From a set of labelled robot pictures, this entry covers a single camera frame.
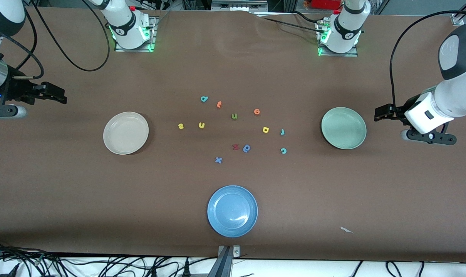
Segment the light green plate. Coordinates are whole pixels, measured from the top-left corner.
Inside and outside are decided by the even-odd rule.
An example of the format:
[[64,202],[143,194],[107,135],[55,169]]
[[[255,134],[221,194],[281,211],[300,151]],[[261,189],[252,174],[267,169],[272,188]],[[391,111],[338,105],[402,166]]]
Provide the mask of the light green plate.
[[326,140],[339,149],[354,149],[367,137],[367,126],[354,110],[337,107],[322,118],[322,133]]

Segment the paper scrap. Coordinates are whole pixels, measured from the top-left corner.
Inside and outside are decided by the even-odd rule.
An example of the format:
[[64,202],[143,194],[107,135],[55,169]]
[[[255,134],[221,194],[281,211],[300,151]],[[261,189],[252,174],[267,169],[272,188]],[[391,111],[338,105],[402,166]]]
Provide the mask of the paper scrap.
[[346,233],[352,233],[352,234],[354,234],[353,232],[349,231],[348,229],[344,228],[343,226],[341,226],[341,230],[342,230],[342,231],[345,231]]

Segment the brown table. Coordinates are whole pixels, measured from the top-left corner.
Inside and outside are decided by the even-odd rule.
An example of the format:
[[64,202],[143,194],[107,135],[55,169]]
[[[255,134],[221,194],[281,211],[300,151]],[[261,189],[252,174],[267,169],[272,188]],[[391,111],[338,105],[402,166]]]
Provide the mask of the brown table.
[[[1,242],[181,256],[239,244],[254,258],[466,261],[466,117],[450,124],[453,147],[404,142],[399,122],[373,121],[374,108],[391,101],[391,49],[416,17],[370,16],[358,58],[335,58],[317,56],[310,31],[246,12],[170,12],[154,53],[112,52],[88,73],[63,58],[30,13],[42,80],[66,89],[68,104],[40,100],[27,118],[0,121]],[[104,59],[90,11],[42,13],[76,63],[93,68]],[[432,18],[402,40],[398,103],[441,81],[437,49],[452,29],[447,17]],[[15,38],[29,47],[29,24]],[[25,56],[10,42],[1,52],[11,65]],[[38,71],[32,61],[22,70]],[[321,117],[338,106],[367,123],[357,149],[336,149],[321,134]],[[118,156],[102,132],[125,111],[145,116],[151,135],[138,153]],[[255,227],[237,239],[218,235],[206,216],[210,196],[229,184],[250,190],[259,205]]]

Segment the plate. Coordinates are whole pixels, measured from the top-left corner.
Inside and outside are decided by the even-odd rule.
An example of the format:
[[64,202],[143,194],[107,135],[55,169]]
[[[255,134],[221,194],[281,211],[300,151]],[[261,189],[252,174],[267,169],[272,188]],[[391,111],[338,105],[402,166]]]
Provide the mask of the plate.
[[148,135],[149,125],[144,117],[136,112],[122,112],[106,124],[103,141],[113,153],[127,155],[139,150]]
[[355,149],[367,137],[367,125],[354,110],[336,107],[322,118],[322,133],[330,144],[339,149]]
[[254,196],[235,185],[217,190],[207,206],[207,218],[212,228],[228,238],[238,238],[252,230],[257,214]]

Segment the white floor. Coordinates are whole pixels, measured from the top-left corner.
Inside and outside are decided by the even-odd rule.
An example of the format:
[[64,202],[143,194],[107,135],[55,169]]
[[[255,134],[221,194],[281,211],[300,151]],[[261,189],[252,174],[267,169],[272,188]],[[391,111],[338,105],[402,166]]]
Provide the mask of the white floor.
[[[135,260],[136,258],[127,259],[126,262]],[[199,258],[191,258],[190,261],[198,260]],[[88,261],[107,261],[108,258],[71,258],[73,262],[88,262]],[[153,264],[154,258],[145,258],[145,264],[150,266]],[[178,262],[180,267],[185,262],[185,258],[172,258],[169,262]],[[202,261],[190,266],[192,274],[208,273],[215,259]],[[0,262],[0,274],[7,274],[17,264],[16,261]],[[104,263],[90,264],[84,266],[74,266],[65,262],[64,265],[80,277],[97,277],[101,270],[105,267]],[[358,261],[294,261],[294,260],[242,260],[234,261],[233,273],[231,277],[244,277],[253,274],[253,277],[290,277],[290,276],[316,276],[316,277],[349,277],[353,274]],[[419,262],[397,262],[402,277],[417,277],[421,266]],[[115,275],[123,265],[117,265],[108,272],[107,276]],[[390,266],[391,271],[397,277],[397,272]],[[131,269],[136,276],[142,276],[144,271],[140,269]],[[165,268],[157,270],[158,277],[168,277],[177,269],[175,265],[169,265]],[[58,276],[53,268],[50,269],[52,275]],[[39,277],[39,273],[34,270],[32,277]],[[391,277],[386,270],[385,262],[363,262],[358,270],[358,277]],[[466,264],[460,263],[425,263],[422,277],[466,277]],[[26,267],[23,263],[18,269],[16,277],[29,277]],[[134,277],[132,272],[120,274],[119,277]]]

